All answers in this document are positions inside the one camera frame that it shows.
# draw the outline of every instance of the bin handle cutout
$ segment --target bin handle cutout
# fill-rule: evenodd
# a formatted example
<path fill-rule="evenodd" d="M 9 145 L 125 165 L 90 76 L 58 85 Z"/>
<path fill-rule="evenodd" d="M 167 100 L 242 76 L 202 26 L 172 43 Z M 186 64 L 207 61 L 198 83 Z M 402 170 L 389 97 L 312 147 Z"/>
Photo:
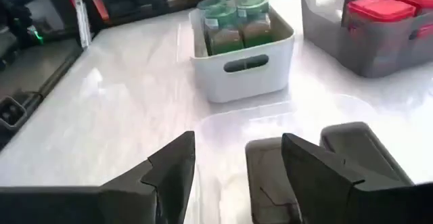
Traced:
<path fill-rule="evenodd" d="M 239 72 L 251 68 L 258 68 L 268 63 L 269 57 L 267 55 L 257 55 L 250 58 L 239 59 L 232 62 L 227 62 L 224 65 L 224 71 L 228 73 Z"/>

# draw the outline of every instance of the black machine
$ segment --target black machine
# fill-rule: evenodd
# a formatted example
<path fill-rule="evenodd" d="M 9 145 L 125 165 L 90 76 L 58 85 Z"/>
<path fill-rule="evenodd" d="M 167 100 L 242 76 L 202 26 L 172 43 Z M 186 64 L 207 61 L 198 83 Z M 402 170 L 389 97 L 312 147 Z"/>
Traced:
<path fill-rule="evenodd" d="M 100 187 L 0 187 L 0 223 L 182 224 L 194 164 L 186 132 Z"/>
<path fill-rule="evenodd" d="M 71 0 L 0 0 L 0 150 L 81 54 L 75 17 Z"/>

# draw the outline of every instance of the green jar lid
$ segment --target green jar lid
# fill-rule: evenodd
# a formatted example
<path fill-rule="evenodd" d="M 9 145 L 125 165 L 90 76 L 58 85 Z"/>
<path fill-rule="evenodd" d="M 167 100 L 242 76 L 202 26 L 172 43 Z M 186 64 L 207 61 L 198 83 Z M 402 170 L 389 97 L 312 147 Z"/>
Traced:
<path fill-rule="evenodd" d="M 209 27 L 220 28 L 237 22 L 236 7 L 230 5 L 207 9 L 204 15 L 206 17 L 204 22 Z"/>
<path fill-rule="evenodd" d="M 236 0 L 237 14 L 241 18 L 248 15 L 264 14 L 269 12 L 267 0 Z"/>
<path fill-rule="evenodd" d="M 197 8 L 206 11 L 209 8 L 218 7 L 220 5 L 226 5 L 226 0 L 203 0 L 198 3 Z"/>

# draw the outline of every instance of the jar label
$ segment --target jar label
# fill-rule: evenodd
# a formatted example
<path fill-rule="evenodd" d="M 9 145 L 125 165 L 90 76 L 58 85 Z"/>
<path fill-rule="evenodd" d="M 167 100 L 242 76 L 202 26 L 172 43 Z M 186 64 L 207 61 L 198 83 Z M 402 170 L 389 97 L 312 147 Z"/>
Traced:
<path fill-rule="evenodd" d="M 216 18 L 205 18 L 204 24 L 209 28 L 218 28 L 218 20 Z"/>
<path fill-rule="evenodd" d="M 246 18 L 246 10 L 244 9 L 238 9 L 237 10 L 237 15 L 241 18 Z"/>

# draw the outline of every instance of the spice jar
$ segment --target spice jar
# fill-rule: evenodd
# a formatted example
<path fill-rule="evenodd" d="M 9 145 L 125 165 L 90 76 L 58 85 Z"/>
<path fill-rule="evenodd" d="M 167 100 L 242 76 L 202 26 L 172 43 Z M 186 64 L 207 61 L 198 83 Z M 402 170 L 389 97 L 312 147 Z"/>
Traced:
<path fill-rule="evenodd" d="M 206 10 L 205 16 L 205 29 L 209 36 L 212 55 L 244 48 L 235 7 L 222 5 L 211 8 Z"/>
<path fill-rule="evenodd" d="M 206 49 L 208 51 L 208 55 L 212 55 L 212 50 L 210 48 L 210 41 L 209 41 L 209 34 L 207 32 L 207 29 L 204 27 L 204 19 L 205 19 L 205 13 L 206 10 L 210 10 L 212 8 L 217 8 L 222 5 L 227 5 L 226 0 L 203 0 L 198 3 L 197 8 L 200 10 L 201 15 L 201 23 L 203 27 L 203 35 L 204 35 L 204 42 L 206 44 Z"/>
<path fill-rule="evenodd" d="M 245 47 L 273 42 L 267 0 L 237 0 L 237 15 Z"/>

